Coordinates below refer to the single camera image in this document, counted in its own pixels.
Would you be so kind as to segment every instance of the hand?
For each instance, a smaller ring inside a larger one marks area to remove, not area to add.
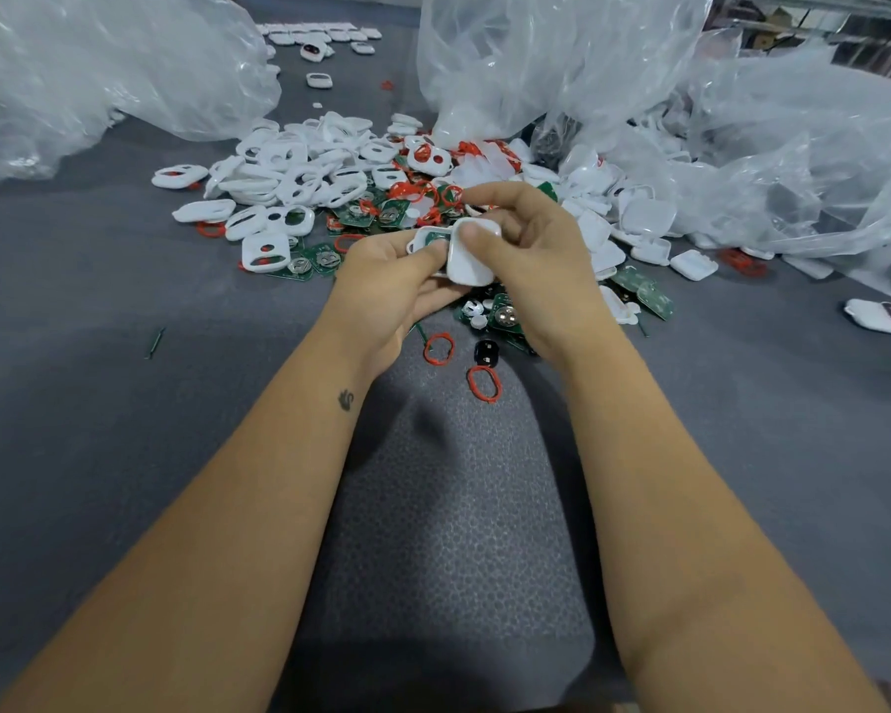
[[[446,263],[443,240],[406,255],[405,245],[415,234],[402,230],[355,242],[316,325],[362,358],[369,382],[399,357],[414,323],[468,292],[445,278],[430,277]]]
[[[527,182],[472,187],[463,201],[501,208],[485,215],[501,225],[501,238],[475,225],[463,225],[460,234],[508,288],[524,334],[540,356],[563,371],[602,331],[617,333],[571,214]]]

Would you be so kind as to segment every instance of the gray table surface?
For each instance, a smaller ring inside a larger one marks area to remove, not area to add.
[[[318,68],[329,92],[303,84],[296,49],[279,50],[272,118],[318,115],[321,101],[378,126],[397,111],[433,120],[414,11],[248,4],[259,21],[384,32],[373,58],[337,46]],[[194,194],[149,184],[233,146],[129,120],[57,178],[0,186],[0,689],[236,427],[330,291],[239,272],[237,248],[171,219]],[[647,272],[677,315],[627,335],[867,670],[891,679],[891,337],[839,311],[875,295],[779,261],[764,280]],[[413,335],[370,392],[274,707],[622,695],[558,381],[508,354],[504,395],[481,403],[464,381],[473,335],[448,311],[426,327],[452,333],[455,360],[428,366]]]

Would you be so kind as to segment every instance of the forearm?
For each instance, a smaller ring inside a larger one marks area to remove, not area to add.
[[[633,346],[617,334],[594,349],[569,366],[566,394],[608,609],[644,709],[885,710]]]
[[[315,328],[0,711],[266,710],[367,389]]]

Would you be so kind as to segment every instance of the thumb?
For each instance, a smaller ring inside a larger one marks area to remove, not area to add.
[[[512,255],[515,254],[514,245],[490,230],[472,223],[460,227],[458,234],[469,252],[499,277],[503,277],[502,271],[511,263]]]
[[[414,278],[413,282],[418,287],[428,277],[437,272],[448,259],[448,243],[445,240],[435,240],[412,255],[402,258],[404,266],[409,269],[409,274]]]

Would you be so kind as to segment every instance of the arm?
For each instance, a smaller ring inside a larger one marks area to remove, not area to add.
[[[511,242],[464,229],[463,240],[563,377],[611,623],[642,709],[887,711],[619,331],[571,215],[529,185],[464,197],[503,208],[492,214]]]
[[[202,472],[90,594],[0,713],[267,710],[357,415],[412,323],[463,290],[414,231],[357,242],[320,320]]]

